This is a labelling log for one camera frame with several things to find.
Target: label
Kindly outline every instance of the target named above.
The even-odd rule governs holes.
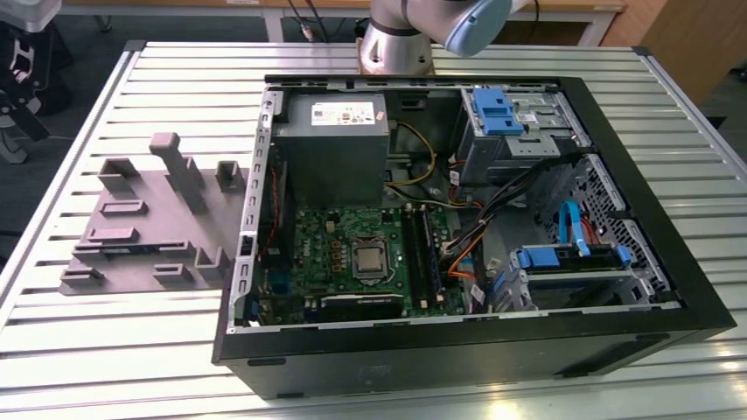
[[[478,302],[481,302],[482,305],[483,302],[486,301],[486,292],[482,291],[482,289],[478,287],[478,284],[474,284],[471,286],[470,294],[478,300]]]
[[[538,122],[538,116],[535,114],[533,114],[531,112],[526,113],[526,114],[519,113],[519,114],[517,114],[517,120],[521,123],[537,123]]]
[[[453,181],[454,186],[459,186],[459,172],[449,171],[449,179]]]
[[[622,7],[621,6],[594,6],[594,10],[595,11],[622,11]]]
[[[374,102],[317,102],[313,105],[313,125],[374,125],[374,117]]]

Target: gray plastic stand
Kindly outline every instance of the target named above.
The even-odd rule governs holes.
[[[105,162],[63,295],[218,289],[230,278],[249,171],[233,161],[201,171],[179,142],[175,133],[151,141],[167,171],[138,171],[126,157]]]

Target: green motherboard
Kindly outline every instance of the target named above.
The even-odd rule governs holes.
[[[283,292],[294,296],[386,292],[402,295],[403,318],[462,314],[459,284],[446,288],[441,304],[423,307],[413,301],[401,212],[399,208],[299,211],[294,268],[290,276],[275,275],[270,282],[287,282]],[[441,243],[450,239],[446,213],[441,207],[430,210],[429,220],[434,245],[441,247]],[[373,249],[381,250],[381,254],[374,255]],[[282,324],[309,322],[303,308],[295,305],[281,308],[275,315]]]

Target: motherboard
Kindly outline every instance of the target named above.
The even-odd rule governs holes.
[[[442,242],[450,239],[445,210],[441,207],[427,209],[422,215],[421,228],[427,226],[427,239],[438,250]],[[434,290],[425,278],[418,278],[417,282],[411,279],[414,267],[409,264],[414,264],[415,255],[426,257],[425,252],[418,253],[409,247],[409,242],[423,241],[407,232],[411,216],[413,213],[401,208],[298,212],[294,267],[290,271],[271,270],[267,275],[267,288],[274,298],[273,308],[266,309],[271,310],[278,324],[318,321],[314,314],[322,305],[327,308],[341,305],[341,318],[350,320],[354,308],[361,307],[353,301],[361,303],[365,299],[377,299],[390,308],[401,307],[397,318],[463,313],[461,285],[449,284],[446,279],[442,282],[438,264],[433,267],[434,276],[429,277],[438,279]],[[375,306],[373,303],[363,311],[370,315]]]

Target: aluminum table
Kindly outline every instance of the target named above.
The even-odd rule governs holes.
[[[211,365],[219,290],[65,297],[57,288],[98,201],[105,159],[130,156],[139,170],[163,169],[150,137],[177,131],[201,168],[221,160],[250,165],[265,75],[355,73],[357,48],[134,49],[117,63],[0,276],[0,418],[747,415],[747,167],[653,58],[629,48],[502,46],[473,59],[434,50],[439,74],[586,79],[741,326],[605,377],[266,402]]]

